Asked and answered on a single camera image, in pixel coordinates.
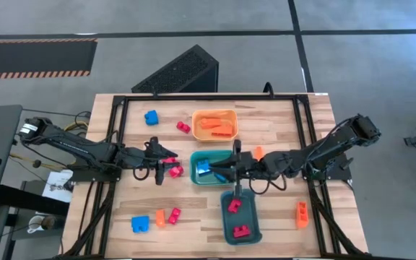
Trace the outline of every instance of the black and orange striped mat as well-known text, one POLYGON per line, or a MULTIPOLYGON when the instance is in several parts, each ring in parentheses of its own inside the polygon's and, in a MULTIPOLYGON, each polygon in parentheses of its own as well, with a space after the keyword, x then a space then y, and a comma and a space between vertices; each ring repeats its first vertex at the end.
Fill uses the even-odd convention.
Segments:
POLYGON ((0 40, 0 79, 83 77, 97 39, 0 40))

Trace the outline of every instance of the gray floor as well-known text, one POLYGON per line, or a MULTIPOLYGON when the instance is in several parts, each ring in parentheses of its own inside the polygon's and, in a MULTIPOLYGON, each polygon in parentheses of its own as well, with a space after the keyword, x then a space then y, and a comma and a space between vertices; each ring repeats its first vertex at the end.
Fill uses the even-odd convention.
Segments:
MULTIPOLYGON (((295 2, 303 30, 416 28, 415 0, 295 2)), ((287 2, 279 0, 0 0, 0 34, 292 27, 287 2)), ((303 41, 314 89, 330 93, 337 120, 362 113, 383 133, 378 144, 348 153, 355 158, 355 195, 370 252, 416 259, 416 150, 402 141, 416 126, 416 35, 305 36, 303 41)), ((0 79, 0 105, 90 110, 96 93, 129 92, 194 44, 220 61, 221 92, 259 91, 265 81, 276 92, 305 90, 293 36, 100 39, 90 77, 0 79)), ((49 117, 60 126, 72 120, 49 117)), ((33 156, 19 147, 14 151, 33 156)), ((47 147, 42 151, 71 159, 47 147)), ((9 163, 3 182, 18 187, 32 179, 9 163)), ((59 238, 21 241, 13 259, 50 257, 58 245, 59 238)))

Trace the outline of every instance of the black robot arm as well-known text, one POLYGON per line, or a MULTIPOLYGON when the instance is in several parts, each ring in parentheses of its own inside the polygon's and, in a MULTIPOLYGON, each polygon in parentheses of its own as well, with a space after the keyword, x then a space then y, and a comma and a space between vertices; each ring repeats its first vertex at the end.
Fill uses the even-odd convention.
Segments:
POLYGON ((351 147, 366 147, 378 141, 380 131, 369 117, 357 115, 338 123, 323 139, 305 147, 290 151, 275 151, 263 156, 260 161, 253 158, 251 152, 241 152, 241 141, 234 141, 230 158, 212 163, 210 169, 226 177, 229 181, 240 179, 276 180, 280 176, 294 178, 306 167, 312 175, 325 173, 334 167, 334 159, 351 147))
POLYGON ((73 171, 70 181, 119 181, 121 170, 132 169, 138 180, 144 180, 155 169, 155 183, 161 185, 165 171, 178 165, 161 162, 178 155, 158 143, 157 137, 145 142, 145 150, 125 147, 110 142, 107 136, 101 142, 93 142, 54 126, 47 118, 27 118, 18 135, 22 145, 30 150, 30 144, 49 144, 75 156, 76 162, 66 167, 73 171), (147 170, 144 177, 137 177, 136 169, 147 170))

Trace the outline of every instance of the wooden tabletop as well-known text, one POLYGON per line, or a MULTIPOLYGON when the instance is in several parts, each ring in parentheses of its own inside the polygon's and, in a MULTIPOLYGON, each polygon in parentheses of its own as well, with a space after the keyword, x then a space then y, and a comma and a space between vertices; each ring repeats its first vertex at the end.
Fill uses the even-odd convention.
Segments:
MULTIPOLYGON (((99 141, 105 137, 112 107, 112 94, 97 95, 92 109, 87 138, 99 141)), ((324 137, 335 125, 328 95, 309 94, 317 137, 324 137)), ((197 150, 230 150, 232 142, 201 143, 191 134, 177 130, 178 121, 190 125, 192 113, 198 109, 233 109, 238 114, 242 150, 253 150, 261 145, 264 152, 300 149, 298 131, 291 101, 287 100, 226 100, 226 101, 136 101, 129 106, 124 143, 127 147, 144 148, 144 142, 157 136, 161 145, 179 154, 186 174, 181 178, 165 177, 163 185, 156 186, 151 173, 145 181, 134 179, 129 170, 122 173, 116 185, 112 221, 108 234, 107 258, 177 258, 177 257, 294 257, 319 256, 312 211, 307 228, 295 226, 295 209, 298 201, 307 201, 308 187, 298 176, 287 179, 287 190, 271 187, 267 193, 256 196, 256 209, 261 242, 249 246, 230 246, 222 231, 220 195, 231 187, 196 186, 189 177, 189 158, 197 150), (147 126, 144 114, 156 110, 159 124, 147 126), (165 209, 168 218, 173 207, 182 210, 177 225, 165 228, 155 225, 155 212, 165 209), (131 217, 149 215, 148 233, 135 234, 131 217)), ((300 109, 303 120, 304 110, 300 109)), ((263 181, 255 181, 259 191, 263 181)), ((353 192, 341 181, 327 181, 334 218, 348 238, 361 250, 367 251, 365 238, 353 192)), ((64 229, 63 242, 67 250, 78 236, 88 183, 76 185, 64 229)), ((84 226, 89 223, 95 186, 88 203, 84 226)), ((323 220, 326 247, 332 252, 328 228, 323 220)), ((98 252, 102 224, 95 232, 93 253, 98 252)))

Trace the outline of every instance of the teal bin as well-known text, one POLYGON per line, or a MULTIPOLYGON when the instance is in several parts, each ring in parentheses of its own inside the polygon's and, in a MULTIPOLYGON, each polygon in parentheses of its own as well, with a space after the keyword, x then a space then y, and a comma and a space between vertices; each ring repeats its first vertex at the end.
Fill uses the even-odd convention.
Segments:
POLYGON ((209 173, 203 176, 199 176, 196 172, 196 164, 202 160, 209 160, 209 163, 216 163, 221 160, 228 159, 232 154, 231 150, 207 150, 207 151, 197 151, 194 152, 191 156, 191 180, 196 185, 201 186, 225 186, 230 185, 231 183, 223 183, 218 180, 213 173, 209 173))
POLYGON ((254 203, 255 194, 250 189, 242 190, 240 200, 242 205, 237 213, 228 211, 228 207, 233 198, 232 191, 225 191, 221 195, 222 224, 224 226, 224 238, 229 245, 239 246, 258 243, 263 238, 259 231, 258 215, 254 203), (235 227, 247 225, 251 234, 242 238, 234 238, 235 227))

